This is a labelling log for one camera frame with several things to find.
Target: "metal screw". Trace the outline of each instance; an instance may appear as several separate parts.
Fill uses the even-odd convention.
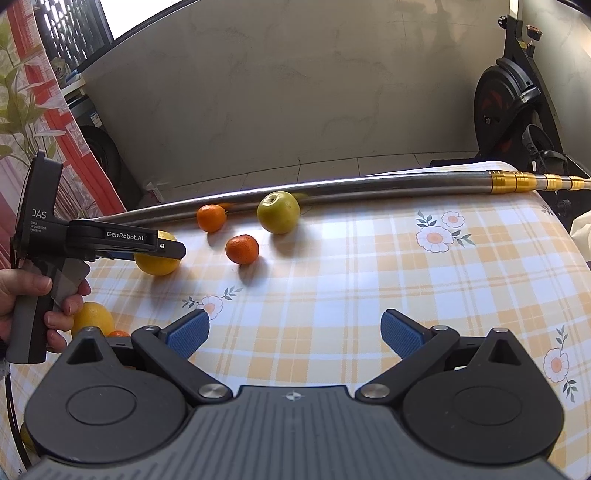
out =
[[[366,398],[384,398],[390,394],[390,389],[381,383],[369,383],[361,387],[361,394]]]
[[[219,383],[208,383],[199,388],[199,395],[205,398],[222,398],[228,393],[228,388]]]

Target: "gold connector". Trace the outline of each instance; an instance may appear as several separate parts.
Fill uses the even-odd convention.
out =
[[[548,185],[544,190],[555,192],[556,190],[562,189],[562,177],[560,175],[554,175],[553,173],[544,173],[544,177],[548,182]]]
[[[585,181],[581,177],[569,177],[573,186],[570,190],[583,190],[585,188]]]
[[[525,171],[516,171],[515,178],[517,179],[516,192],[531,192],[535,190],[538,181],[533,173]]]
[[[491,193],[511,193],[517,189],[517,177],[512,171],[490,170]]]

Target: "human hand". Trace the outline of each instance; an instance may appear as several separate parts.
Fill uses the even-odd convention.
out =
[[[10,328],[12,325],[12,311],[19,295],[32,295],[41,297],[51,291],[52,281],[49,277],[36,275],[21,269],[0,270],[0,338],[8,343],[10,341]],[[74,319],[72,316],[78,312],[84,303],[82,296],[90,293],[90,285],[84,280],[78,288],[78,293],[68,297],[61,304],[62,312],[46,312],[43,320],[49,329],[47,331],[47,349],[61,353],[65,350],[67,342],[58,330],[72,329]]]

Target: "wall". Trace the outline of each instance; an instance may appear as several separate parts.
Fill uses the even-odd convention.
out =
[[[534,60],[560,120],[563,148],[591,168],[591,20],[556,0],[522,3],[524,24],[543,32]]]
[[[200,0],[84,77],[141,183],[336,158],[475,151],[508,0]]]

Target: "tablecloth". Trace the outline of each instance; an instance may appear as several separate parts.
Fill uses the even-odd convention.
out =
[[[504,169],[492,162],[438,170]],[[590,467],[591,272],[536,193],[371,200],[305,207],[292,233],[273,237],[253,213],[207,236],[195,222],[161,226],[187,255],[152,278],[133,262],[99,260],[90,299],[116,328],[165,326],[195,307],[210,334],[191,357],[234,391],[240,385],[344,384],[351,392],[400,359],[380,337],[384,310],[462,335],[511,329],[566,412],[551,461],[583,479]],[[261,256],[238,267],[228,238],[248,233]],[[18,417],[48,370],[13,367]],[[20,468],[2,407],[0,462]]]

